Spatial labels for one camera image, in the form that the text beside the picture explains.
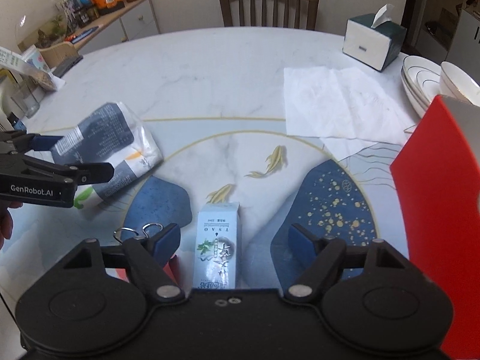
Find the person's left hand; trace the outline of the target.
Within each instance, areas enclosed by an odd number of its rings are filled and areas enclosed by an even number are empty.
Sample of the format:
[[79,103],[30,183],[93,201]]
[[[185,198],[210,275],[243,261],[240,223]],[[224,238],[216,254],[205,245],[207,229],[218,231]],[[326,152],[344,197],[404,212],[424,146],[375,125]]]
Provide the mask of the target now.
[[21,202],[1,201],[0,204],[0,249],[3,248],[5,241],[10,240],[13,231],[13,219],[10,209],[19,209],[23,206]]

